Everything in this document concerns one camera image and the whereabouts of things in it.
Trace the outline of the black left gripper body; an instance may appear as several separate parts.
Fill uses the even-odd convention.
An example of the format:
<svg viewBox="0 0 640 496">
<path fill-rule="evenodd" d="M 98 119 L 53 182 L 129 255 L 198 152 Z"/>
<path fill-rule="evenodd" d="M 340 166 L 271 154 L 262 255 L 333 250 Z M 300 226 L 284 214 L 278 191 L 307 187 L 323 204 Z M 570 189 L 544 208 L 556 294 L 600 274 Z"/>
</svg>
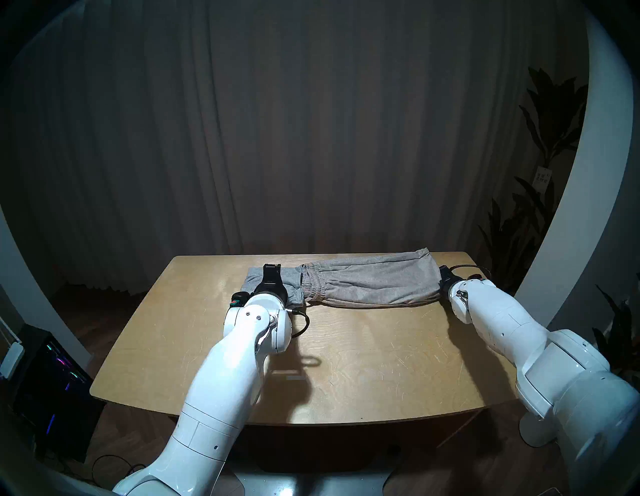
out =
<svg viewBox="0 0 640 496">
<path fill-rule="evenodd" d="M 280 302 L 281 306 L 287 306 L 288 292 L 282 281 L 280 264 L 263 265 L 262 280 L 253 291 L 253 297 L 260 295 L 273 296 Z"/>
</svg>

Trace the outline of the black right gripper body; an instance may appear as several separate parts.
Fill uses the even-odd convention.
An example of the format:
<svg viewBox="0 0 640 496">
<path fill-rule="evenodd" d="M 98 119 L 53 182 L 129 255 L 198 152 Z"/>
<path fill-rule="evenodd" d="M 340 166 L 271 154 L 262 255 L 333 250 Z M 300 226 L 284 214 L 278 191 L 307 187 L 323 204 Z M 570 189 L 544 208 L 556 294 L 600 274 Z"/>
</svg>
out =
<svg viewBox="0 0 640 496">
<path fill-rule="evenodd" d="M 451 291 L 451 287 L 457 284 L 460 281 L 463 281 L 463 278 L 454 273 L 454 270 L 457 268 L 461 268 L 462 265 L 454 265 L 453 267 L 449 267 L 447 265 L 439 266 L 440 270 L 440 299 L 448 300 L 449 294 Z"/>
</svg>

